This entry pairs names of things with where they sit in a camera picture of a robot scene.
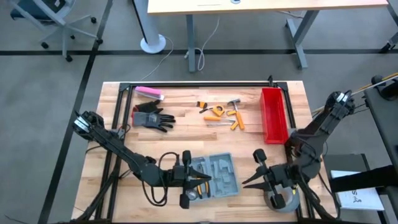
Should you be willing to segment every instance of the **gray tool case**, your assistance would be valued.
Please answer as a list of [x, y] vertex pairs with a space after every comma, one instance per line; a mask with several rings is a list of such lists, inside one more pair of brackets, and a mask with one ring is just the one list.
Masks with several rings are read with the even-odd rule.
[[194, 202], [239, 194], [239, 184], [235, 175], [231, 153], [192, 158], [191, 165], [195, 170], [211, 176], [211, 180], [208, 182], [210, 198], [206, 192], [206, 185], [201, 184], [202, 199], [197, 197]]

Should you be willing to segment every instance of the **gray carpet floor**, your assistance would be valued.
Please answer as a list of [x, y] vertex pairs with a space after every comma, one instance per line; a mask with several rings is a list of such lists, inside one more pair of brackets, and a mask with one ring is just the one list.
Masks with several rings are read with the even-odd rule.
[[[107, 0], [77, 1], [69, 19], [92, 14], [100, 21]], [[41, 33], [25, 20], [13, 21], [10, 6], [0, 2], [0, 52], [43, 50]], [[195, 16], [197, 45], [212, 32], [217, 15]], [[220, 27], [207, 49], [291, 49], [284, 14], [276, 12], [220, 15]], [[95, 33], [98, 24], [81, 28]], [[160, 33], [175, 49], [186, 49], [185, 18], [165, 16]], [[321, 11], [303, 45], [305, 49], [380, 49], [398, 31], [386, 8]], [[114, 0], [100, 50], [139, 50], [142, 34], [128, 0]], [[91, 50], [94, 41], [79, 35], [72, 50]], [[60, 50], [60, 42], [49, 42]], [[88, 55], [0, 56], [0, 211], [36, 223], [72, 112]], [[139, 81], [164, 55], [96, 56], [81, 110], [95, 110], [103, 82]], [[322, 106], [335, 90], [356, 90], [374, 75], [398, 72], [398, 54], [309, 54], [309, 68], [297, 70], [295, 55], [207, 55], [202, 72], [188, 73], [183, 55], [171, 55], [147, 81], [303, 80], [311, 109]], [[356, 97], [362, 103], [361, 96]], [[67, 221], [73, 210], [86, 141], [74, 136], [50, 222]], [[346, 118], [328, 140], [329, 154], [365, 153], [371, 168], [390, 163], [369, 111]], [[390, 210], [388, 200], [383, 200]], [[0, 213], [0, 223], [15, 223]], [[391, 211], [391, 223], [397, 220]], [[375, 214], [344, 211], [345, 220], [377, 223]]]

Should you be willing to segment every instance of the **work glove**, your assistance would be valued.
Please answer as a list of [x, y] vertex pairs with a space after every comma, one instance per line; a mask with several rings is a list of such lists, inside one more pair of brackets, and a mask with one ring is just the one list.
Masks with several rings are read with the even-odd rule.
[[143, 113], [143, 112], [133, 112], [132, 114], [132, 125], [133, 126], [144, 126], [145, 128], [155, 128], [159, 131], [167, 132], [167, 130], [163, 127], [173, 128], [171, 124], [175, 123], [174, 116], [167, 114], [157, 114], [156, 112], [152, 113]]
[[140, 105], [136, 105], [132, 110], [134, 112], [144, 112], [144, 113], [160, 113], [163, 108], [158, 108], [156, 105], [160, 103], [160, 100], [155, 100], [148, 103], [142, 103]]

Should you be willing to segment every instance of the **small hammer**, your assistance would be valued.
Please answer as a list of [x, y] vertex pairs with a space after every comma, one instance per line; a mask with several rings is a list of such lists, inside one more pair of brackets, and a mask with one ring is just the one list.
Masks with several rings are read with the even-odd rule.
[[234, 108], [235, 108], [235, 111], [236, 111], [236, 120], [237, 120], [237, 122], [239, 124], [239, 128], [243, 130], [244, 129], [244, 124], [243, 124], [242, 116], [241, 116], [241, 113], [238, 111], [238, 107], [236, 106], [236, 104], [240, 103], [240, 102], [241, 102], [241, 99], [235, 99], [235, 100], [229, 101], [228, 104], [229, 105], [230, 104], [234, 105]]

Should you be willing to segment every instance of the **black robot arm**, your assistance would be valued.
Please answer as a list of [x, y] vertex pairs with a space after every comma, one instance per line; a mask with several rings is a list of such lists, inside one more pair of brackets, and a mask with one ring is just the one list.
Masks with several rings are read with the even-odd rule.
[[73, 124], [73, 128], [81, 137], [96, 141], [104, 149], [115, 153], [124, 160], [132, 173], [141, 181], [151, 187], [182, 187], [183, 192], [180, 196], [180, 206], [189, 208], [189, 198], [186, 191], [193, 189], [197, 185], [211, 180], [211, 177], [202, 174], [190, 166], [190, 151], [182, 154], [183, 165], [180, 165], [180, 158], [176, 155], [175, 165], [172, 169], [162, 170], [156, 165], [156, 160], [132, 152], [120, 140], [117, 133], [108, 131], [104, 128], [103, 118], [94, 112], [84, 112], [78, 114]]
[[247, 185], [244, 188], [261, 189], [266, 194], [273, 192], [270, 198], [271, 205], [279, 210], [287, 205], [282, 194], [275, 187], [281, 185], [283, 188], [295, 189], [299, 185], [321, 218], [334, 219], [320, 205], [320, 200], [308, 186], [308, 181], [320, 171], [323, 144], [339, 122], [345, 116], [353, 114], [354, 109], [351, 91], [332, 93], [326, 101], [324, 110], [306, 128], [296, 130], [286, 141], [285, 150], [293, 154], [296, 159], [285, 164], [267, 167], [264, 151], [262, 149], [254, 151], [253, 157], [259, 167], [256, 173], [243, 184], [260, 177], [263, 177], [264, 182]]

